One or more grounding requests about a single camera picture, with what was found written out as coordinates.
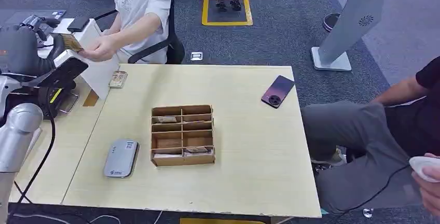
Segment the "purple phone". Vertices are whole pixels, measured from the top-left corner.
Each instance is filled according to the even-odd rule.
[[[263,95],[262,101],[273,108],[278,108],[294,85],[294,81],[280,75]]]

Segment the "black shirt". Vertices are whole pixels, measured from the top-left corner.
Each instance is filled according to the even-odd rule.
[[[440,156],[440,57],[416,74],[429,93],[410,105],[386,107],[388,128],[410,156],[426,152]]]

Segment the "cardboard organizer box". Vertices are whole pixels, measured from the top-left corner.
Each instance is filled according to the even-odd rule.
[[[155,107],[151,161],[155,166],[214,163],[210,105]]]

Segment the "gray power bank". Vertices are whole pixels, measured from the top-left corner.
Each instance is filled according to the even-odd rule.
[[[104,175],[107,177],[127,177],[131,174],[138,143],[132,139],[116,140],[108,151]]]

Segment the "black cable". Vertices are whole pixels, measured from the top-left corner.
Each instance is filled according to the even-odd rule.
[[[47,47],[52,47],[53,44],[51,45],[42,45],[42,46],[38,46],[37,49],[42,49],[42,48],[47,48]]]
[[[23,195],[23,190],[20,189],[20,186],[18,186],[18,183],[16,181],[14,181],[14,185],[17,188],[18,192],[20,192],[21,195]],[[31,200],[29,200],[29,198],[25,195],[24,198],[26,199],[26,201],[28,201],[31,204],[34,204],[33,202],[31,202]]]
[[[44,155],[40,165],[38,166],[37,170],[35,171],[34,175],[31,178],[31,180],[29,181],[29,183],[27,184],[27,186],[24,189],[23,193],[21,194],[21,197],[18,200],[17,204],[15,205],[15,207],[12,209],[11,213],[9,214],[10,218],[8,218],[7,223],[11,223],[13,215],[17,212],[18,207],[20,206],[20,204],[23,201],[23,199],[26,197],[27,192],[31,188],[32,183],[34,182],[34,180],[37,177],[38,173],[42,169],[44,163],[46,162],[46,160],[47,160],[47,158],[48,158],[48,156],[50,154],[50,151],[52,150],[53,144],[55,143],[55,132],[56,132],[56,130],[55,130],[55,120],[53,118],[53,114],[52,114],[52,111],[50,110],[50,104],[49,104],[49,92],[51,90],[52,90],[52,87],[49,87],[47,89],[47,93],[46,93],[46,107],[47,107],[47,110],[49,111],[49,118],[50,118],[50,123],[51,123],[51,126],[52,126],[52,138],[50,140],[49,148],[47,149],[46,154]]]
[[[384,186],[383,188],[381,188],[377,193],[375,193],[370,199],[366,200],[365,202],[359,204],[359,205],[356,206],[356,207],[352,207],[352,208],[350,208],[350,209],[345,210],[340,216],[338,216],[338,218],[336,218],[334,224],[336,224],[337,221],[338,221],[342,216],[344,216],[345,214],[347,214],[349,211],[352,211],[352,210],[354,210],[354,209],[357,209],[357,208],[359,208],[359,207],[362,207],[363,205],[365,205],[365,204],[369,203],[371,200],[373,200],[376,196],[378,196],[380,193],[382,193],[382,192],[388,187],[388,185],[389,185],[390,182],[391,182],[391,178],[392,178],[395,174],[397,174],[398,172],[400,172],[400,171],[402,171],[402,170],[408,168],[409,166],[410,166],[410,165],[408,164],[408,165],[406,165],[406,166],[404,166],[404,167],[398,169],[397,171],[393,172],[393,173],[390,175],[390,177],[388,177],[387,184],[385,184],[385,186]]]
[[[15,187],[17,188],[17,190],[18,190],[18,192],[20,192],[20,194],[23,194],[23,191],[21,190],[21,188],[20,188],[20,186],[18,186],[18,183],[16,182],[16,181],[14,181],[14,184],[15,184]],[[87,224],[91,224],[91,222],[89,222],[86,218],[84,218],[83,216],[80,216],[80,215],[75,215],[75,214],[69,214],[69,213],[63,213],[63,214],[60,214],[60,213],[52,213],[52,212],[48,212],[48,211],[45,211],[45,210],[43,210],[43,209],[41,209],[41,207],[39,206],[39,205],[37,205],[37,204],[35,204],[35,203],[33,203],[31,200],[29,200],[29,198],[27,198],[26,196],[24,197],[29,203],[31,203],[32,205],[34,205],[34,206],[36,206],[36,207],[39,207],[40,208],[40,211],[43,213],[43,214],[46,214],[46,215],[58,215],[58,216],[75,216],[75,217],[78,217],[78,218],[80,218],[81,220],[83,220],[85,223],[87,223]]]

